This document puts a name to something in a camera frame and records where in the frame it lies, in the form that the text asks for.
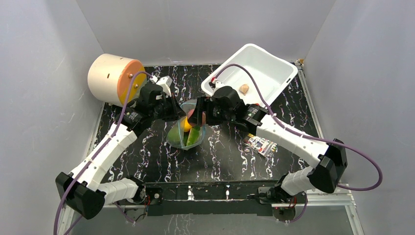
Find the white toy garlic bulb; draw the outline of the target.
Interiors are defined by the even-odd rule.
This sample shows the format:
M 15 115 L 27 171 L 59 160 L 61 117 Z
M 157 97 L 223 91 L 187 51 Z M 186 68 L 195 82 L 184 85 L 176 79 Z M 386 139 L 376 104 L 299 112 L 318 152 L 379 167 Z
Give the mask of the white toy garlic bulb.
M 239 87 L 239 92 L 243 95 L 246 95 L 249 91 L 250 87 L 248 84 L 243 84 Z

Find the white plastic bin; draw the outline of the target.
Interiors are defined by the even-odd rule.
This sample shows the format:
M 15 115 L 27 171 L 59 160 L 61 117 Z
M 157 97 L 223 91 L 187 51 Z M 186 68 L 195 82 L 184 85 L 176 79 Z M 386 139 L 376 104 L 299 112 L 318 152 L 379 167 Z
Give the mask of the white plastic bin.
M 208 83 L 215 76 L 225 86 L 234 88 L 246 104 L 257 103 L 263 107 L 256 87 L 266 103 L 271 105 L 297 74 L 295 65 L 255 44 L 246 44 L 202 81 L 201 89 L 206 95 L 212 96 L 213 91 Z M 243 84 L 250 87 L 246 95 L 239 92 Z

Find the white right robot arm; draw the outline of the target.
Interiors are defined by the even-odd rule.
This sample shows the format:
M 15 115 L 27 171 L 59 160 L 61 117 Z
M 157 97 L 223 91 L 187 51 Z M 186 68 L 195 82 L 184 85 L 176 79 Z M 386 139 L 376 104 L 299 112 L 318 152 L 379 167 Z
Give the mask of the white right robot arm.
M 229 122 L 277 144 L 307 163 L 307 167 L 283 175 L 274 187 L 259 188 L 248 198 L 261 204 L 287 203 L 295 195 L 312 189 L 333 193 L 347 167 L 346 150 L 341 141 L 316 141 L 312 136 L 283 124 L 259 104 L 246 104 L 238 92 L 224 86 L 213 96 L 201 96 L 188 122 L 195 125 L 219 125 Z

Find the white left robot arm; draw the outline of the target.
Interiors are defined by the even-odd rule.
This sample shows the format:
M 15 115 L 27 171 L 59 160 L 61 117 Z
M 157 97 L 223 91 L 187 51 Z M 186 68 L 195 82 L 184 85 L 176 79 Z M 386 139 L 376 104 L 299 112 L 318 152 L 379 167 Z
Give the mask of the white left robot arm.
M 122 108 L 117 121 L 92 153 L 69 174 L 61 172 L 56 177 L 63 202 L 85 219 L 94 218 L 105 205 L 124 199 L 142 203 L 146 190 L 138 179 L 126 177 L 109 183 L 101 181 L 120 155 L 154 121 L 175 121 L 184 115 L 168 83 L 145 84 L 139 97 Z

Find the green toy lime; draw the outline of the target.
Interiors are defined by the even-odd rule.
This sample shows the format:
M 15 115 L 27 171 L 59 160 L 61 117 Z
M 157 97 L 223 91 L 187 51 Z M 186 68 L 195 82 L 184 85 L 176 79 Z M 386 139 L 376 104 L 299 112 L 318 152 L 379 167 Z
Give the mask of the green toy lime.
M 182 147 L 184 137 L 184 129 L 178 125 L 172 126 L 167 134 L 166 141 L 173 147 Z

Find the clear zip top bag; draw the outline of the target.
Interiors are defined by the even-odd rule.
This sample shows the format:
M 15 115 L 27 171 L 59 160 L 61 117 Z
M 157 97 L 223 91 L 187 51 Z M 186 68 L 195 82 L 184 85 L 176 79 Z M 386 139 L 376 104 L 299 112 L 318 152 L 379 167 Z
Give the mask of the clear zip top bag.
M 167 133 L 166 142 L 174 148 L 189 150 L 200 145 L 205 137 L 204 126 L 193 127 L 187 122 L 187 116 L 175 122 Z

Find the toy peach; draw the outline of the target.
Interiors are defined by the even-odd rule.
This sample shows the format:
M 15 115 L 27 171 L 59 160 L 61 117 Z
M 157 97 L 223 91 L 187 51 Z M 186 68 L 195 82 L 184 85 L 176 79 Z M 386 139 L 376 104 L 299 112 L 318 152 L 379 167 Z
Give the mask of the toy peach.
M 187 112 L 187 122 L 188 122 L 188 124 L 191 125 L 192 127 L 205 125 L 205 123 L 206 123 L 206 113 L 205 112 L 203 112 L 203 114 L 202 114 L 202 123 L 201 124 L 196 124 L 196 123 L 193 123 L 189 120 L 189 118 L 193 114 L 193 111 L 194 111 L 194 109 L 191 109 L 190 111 Z

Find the green toy cucumber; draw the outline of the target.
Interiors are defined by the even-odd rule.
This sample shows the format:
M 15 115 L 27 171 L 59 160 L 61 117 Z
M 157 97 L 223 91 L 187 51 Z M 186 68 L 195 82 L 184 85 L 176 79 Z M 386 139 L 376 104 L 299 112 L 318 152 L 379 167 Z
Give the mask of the green toy cucumber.
M 190 131 L 188 132 L 186 146 L 190 146 L 198 142 L 200 129 L 200 126 L 191 127 Z

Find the yellow toy mango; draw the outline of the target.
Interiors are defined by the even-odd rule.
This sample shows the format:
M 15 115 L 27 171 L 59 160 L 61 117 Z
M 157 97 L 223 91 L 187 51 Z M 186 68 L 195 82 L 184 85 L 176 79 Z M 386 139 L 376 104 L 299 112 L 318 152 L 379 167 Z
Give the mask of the yellow toy mango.
M 180 126 L 183 128 L 185 133 L 190 132 L 192 125 L 187 121 L 187 117 L 184 117 L 181 122 L 180 122 Z

